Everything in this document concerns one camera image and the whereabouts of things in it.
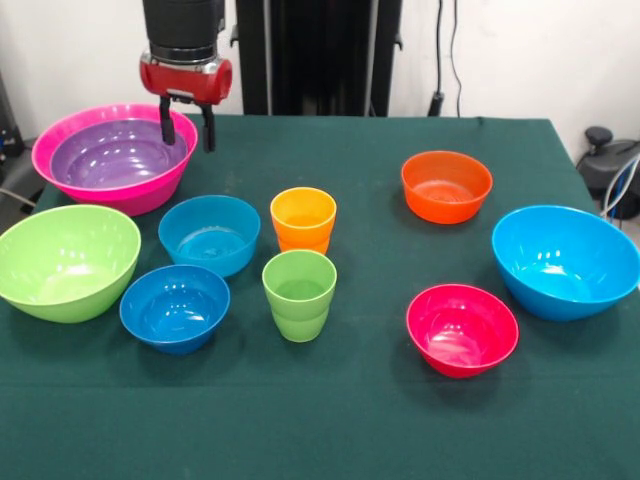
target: light blue bowl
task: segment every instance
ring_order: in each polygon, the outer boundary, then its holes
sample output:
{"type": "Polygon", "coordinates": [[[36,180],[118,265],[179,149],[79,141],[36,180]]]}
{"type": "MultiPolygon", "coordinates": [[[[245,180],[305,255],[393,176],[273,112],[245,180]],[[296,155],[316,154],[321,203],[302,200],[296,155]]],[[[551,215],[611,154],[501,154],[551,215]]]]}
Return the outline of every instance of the light blue bowl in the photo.
{"type": "Polygon", "coordinates": [[[179,203],[158,227],[173,263],[197,265],[229,277],[246,267],[256,250],[260,215],[244,200],[205,195],[179,203]]]}
{"type": "Polygon", "coordinates": [[[573,208],[515,210],[496,224],[492,245],[507,288],[545,320],[600,313],[640,281],[640,256],[631,240],[600,217],[573,208]]]}
{"type": "Polygon", "coordinates": [[[147,345],[186,355],[211,338],[230,302],[229,287],[219,275],[193,265],[170,265],[131,284],[120,302],[120,319],[147,345]]]}

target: plastic bowl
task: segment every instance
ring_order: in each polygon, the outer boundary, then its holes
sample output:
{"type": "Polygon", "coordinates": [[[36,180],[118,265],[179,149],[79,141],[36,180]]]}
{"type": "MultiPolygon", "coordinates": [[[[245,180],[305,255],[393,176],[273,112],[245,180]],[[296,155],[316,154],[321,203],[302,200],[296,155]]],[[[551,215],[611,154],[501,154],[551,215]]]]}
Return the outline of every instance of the plastic bowl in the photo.
{"type": "Polygon", "coordinates": [[[151,120],[114,120],[84,128],[67,138],[51,158],[51,174],[65,185],[115,188],[163,174],[187,155],[179,133],[173,145],[162,141],[151,120]]]}
{"type": "Polygon", "coordinates": [[[631,240],[600,217],[569,207],[515,210],[494,227],[492,245],[513,296],[546,320],[600,313],[640,280],[640,258],[631,240]]]}
{"type": "Polygon", "coordinates": [[[0,237],[0,295],[43,320],[89,320],[122,294],[140,245],[136,224],[116,210],[97,205],[45,210],[0,237]]]}
{"type": "MultiPolygon", "coordinates": [[[[175,111],[171,112],[171,118],[173,119],[177,136],[181,137],[186,143],[186,155],[177,164],[169,166],[162,173],[143,176],[144,179],[138,183],[105,188],[69,185],[56,179],[52,172],[52,161],[57,149],[62,147],[66,140],[83,129],[103,123],[132,119],[159,123],[160,114],[158,107],[155,105],[107,105],[91,108],[63,118],[49,127],[36,140],[32,151],[33,166],[46,181],[55,185],[78,203],[104,205],[120,210],[130,216],[150,212],[164,204],[173,195],[198,143],[198,131],[191,120],[175,111]]],[[[62,173],[58,172],[58,174],[64,177],[64,169],[62,169],[62,173]]]]}
{"type": "Polygon", "coordinates": [[[493,187],[489,169],[462,153],[434,151],[414,155],[402,167],[409,208],[433,223],[454,224],[472,218],[493,187]]]}
{"type": "Polygon", "coordinates": [[[211,338],[230,302],[229,287],[219,275],[193,265],[170,265],[131,284],[120,302],[120,319],[143,343],[186,355],[211,338]]]}
{"type": "Polygon", "coordinates": [[[509,308],[468,285],[437,285],[421,292],[407,310],[407,329],[427,363],[452,378],[495,367],[511,355],[519,338],[509,308]]]}
{"type": "Polygon", "coordinates": [[[260,215],[244,200],[205,195],[169,210],[160,221],[158,236],[174,263],[228,277],[251,261],[260,225],[260,215]]]}

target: white wall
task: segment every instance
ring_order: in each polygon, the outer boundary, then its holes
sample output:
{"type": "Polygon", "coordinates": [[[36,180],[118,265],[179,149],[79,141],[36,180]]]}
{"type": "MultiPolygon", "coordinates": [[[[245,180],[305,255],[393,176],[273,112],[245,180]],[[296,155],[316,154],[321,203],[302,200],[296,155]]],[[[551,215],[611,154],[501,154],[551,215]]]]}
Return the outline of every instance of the white wall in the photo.
{"type": "MultiPolygon", "coordinates": [[[[444,0],[443,114],[454,114],[452,0],[444,0]]],[[[463,116],[551,118],[576,159],[603,124],[640,138],[640,2],[459,0],[454,58],[463,116]]],[[[390,114],[424,115],[435,90],[436,0],[403,0],[390,114]]]]}
{"type": "MultiPolygon", "coordinates": [[[[238,46],[229,48],[235,0],[226,0],[226,10],[218,49],[231,60],[234,81],[215,111],[242,113],[238,46]]],[[[142,0],[0,0],[0,70],[23,136],[91,106],[156,103],[138,73],[147,45],[142,0]]]]}
{"type": "MultiPolygon", "coordinates": [[[[448,55],[452,0],[442,44],[448,55]]],[[[390,112],[424,115],[435,88],[436,0],[404,0],[390,112]]],[[[464,116],[548,117],[575,158],[583,130],[604,124],[639,137],[640,27],[635,0],[459,0],[456,63],[464,116]]],[[[61,116],[123,101],[155,102],[140,82],[146,46],[141,0],[0,0],[0,69],[26,136],[61,116]]],[[[241,113],[238,47],[229,49],[235,2],[227,0],[219,48],[236,75],[219,113],[241,113]]],[[[455,83],[443,60],[443,113],[455,83]]],[[[180,106],[181,110],[194,111],[180,106]]]]}

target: green tablecloth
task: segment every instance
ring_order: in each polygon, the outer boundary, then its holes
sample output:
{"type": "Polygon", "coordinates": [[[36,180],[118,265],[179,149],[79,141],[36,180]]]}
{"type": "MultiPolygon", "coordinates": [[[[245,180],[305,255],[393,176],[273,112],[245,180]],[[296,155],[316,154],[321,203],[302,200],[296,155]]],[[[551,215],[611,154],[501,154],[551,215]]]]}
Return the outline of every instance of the green tablecloth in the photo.
{"type": "MultiPolygon", "coordinates": [[[[592,209],[547,121],[220,117],[218,151],[197,150],[156,212],[136,219],[135,276],[166,265],[157,240],[176,202],[242,197],[263,230],[230,280],[214,341],[175,358],[141,345],[114,306],[80,325],[0,305],[0,472],[6,479],[636,479],[640,476],[640,295],[557,325],[507,293],[490,235],[533,203],[592,209]],[[479,215],[450,227],[406,208],[400,167],[453,149],[489,166],[479,215]],[[283,340],[260,272],[276,252],[269,202],[284,188],[331,192],[328,255],[338,286],[314,342],[283,340]],[[428,367],[404,315],[422,289],[466,282],[512,307],[521,328],[506,363],[468,381],[428,367]]],[[[39,209],[70,203],[48,188],[39,209]]]]}

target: purple bowl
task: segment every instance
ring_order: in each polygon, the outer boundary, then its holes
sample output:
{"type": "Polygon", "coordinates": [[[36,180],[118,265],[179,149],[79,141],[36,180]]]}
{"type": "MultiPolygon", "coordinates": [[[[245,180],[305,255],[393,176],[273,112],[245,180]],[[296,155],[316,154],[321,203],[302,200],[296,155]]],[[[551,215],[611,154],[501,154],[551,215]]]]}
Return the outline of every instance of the purple bowl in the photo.
{"type": "Polygon", "coordinates": [[[134,185],[175,167],[187,154],[176,142],[162,141],[160,124],[149,120],[116,120],[80,130],[51,158],[51,174],[60,183],[82,188],[134,185]]]}

